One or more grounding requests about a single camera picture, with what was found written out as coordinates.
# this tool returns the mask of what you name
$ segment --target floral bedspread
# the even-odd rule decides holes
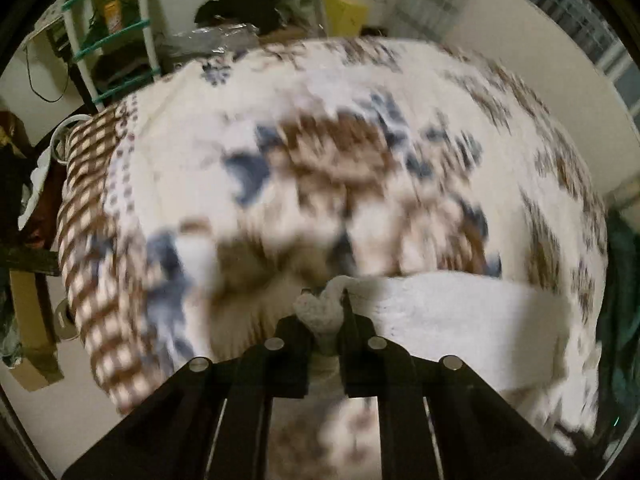
[[[340,274],[541,286],[595,352],[602,202],[545,105],[482,57],[364,39],[236,52],[128,96],[69,149],[60,264],[123,412],[194,355],[269,336],[302,287]]]

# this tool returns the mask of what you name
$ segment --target metal screw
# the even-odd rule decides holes
[[[209,360],[206,357],[194,357],[189,361],[189,370],[192,372],[203,372],[209,368]]]
[[[275,352],[276,350],[284,348],[284,341],[279,337],[272,337],[271,339],[267,339],[264,345],[267,347],[267,350]]]
[[[442,360],[442,364],[444,364],[449,370],[460,370],[462,368],[462,359],[460,359],[457,355],[447,355]]]
[[[372,350],[383,350],[386,348],[386,339],[380,336],[373,336],[367,341],[367,345]]]

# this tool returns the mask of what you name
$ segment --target floor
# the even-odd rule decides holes
[[[60,278],[48,278],[51,303],[64,295]],[[56,478],[115,426],[120,416],[92,378],[89,356],[78,339],[58,345],[65,378],[27,392],[0,365],[0,384],[33,443]]]

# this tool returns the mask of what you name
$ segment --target black cable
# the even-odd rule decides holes
[[[27,42],[24,45],[24,51],[25,54],[27,56],[27,76],[29,77],[29,86],[31,87],[31,91],[36,94],[40,99],[42,99],[43,101],[46,101],[47,103],[57,103],[58,101],[60,101],[60,99],[62,99],[64,97],[64,95],[66,94],[66,89],[69,86],[69,79],[70,79],[70,74],[69,74],[69,65],[66,66],[66,83],[65,83],[65,89],[62,91],[62,94],[60,94],[60,97],[57,98],[55,101],[52,101],[51,99],[47,99],[46,97],[43,97],[42,95],[40,95],[36,89],[33,87],[33,83],[31,82],[31,69],[29,67],[29,42]]]

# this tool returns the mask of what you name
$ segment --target clear plastic wrap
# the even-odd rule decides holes
[[[196,28],[169,36],[160,46],[164,69],[172,72],[191,59],[254,48],[258,46],[257,30],[251,24],[240,23]]]

